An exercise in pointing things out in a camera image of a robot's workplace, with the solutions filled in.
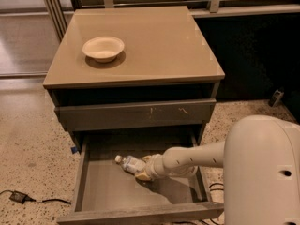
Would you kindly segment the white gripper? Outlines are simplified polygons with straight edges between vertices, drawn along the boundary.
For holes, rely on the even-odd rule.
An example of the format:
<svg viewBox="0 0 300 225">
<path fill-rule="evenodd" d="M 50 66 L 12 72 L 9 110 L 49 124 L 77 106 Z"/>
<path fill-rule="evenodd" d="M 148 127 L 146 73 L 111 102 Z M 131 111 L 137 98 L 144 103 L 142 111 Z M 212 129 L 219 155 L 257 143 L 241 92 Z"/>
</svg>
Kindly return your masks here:
<svg viewBox="0 0 300 225">
<path fill-rule="evenodd" d="M 135 178 L 140 181 L 152 181 L 166 177 L 169 171 L 163 164 L 163 156 L 161 154 L 147 155 L 142 157 L 145 161 L 144 171 L 136 172 Z"/>
</svg>

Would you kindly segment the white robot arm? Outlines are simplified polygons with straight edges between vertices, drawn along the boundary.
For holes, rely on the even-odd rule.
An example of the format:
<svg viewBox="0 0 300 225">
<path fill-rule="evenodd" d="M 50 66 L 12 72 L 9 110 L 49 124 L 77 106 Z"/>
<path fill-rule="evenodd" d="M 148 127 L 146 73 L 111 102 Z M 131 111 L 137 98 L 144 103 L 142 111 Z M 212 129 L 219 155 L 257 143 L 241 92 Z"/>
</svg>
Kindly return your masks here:
<svg viewBox="0 0 300 225">
<path fill-rule="evenodd" d="M 300 225 L 300 126 L 266 115 L 236 122 L 223 142 L 146 156 L 135 177 L 185 177 L 221 167 L 225 225 Z"/>
</svg>

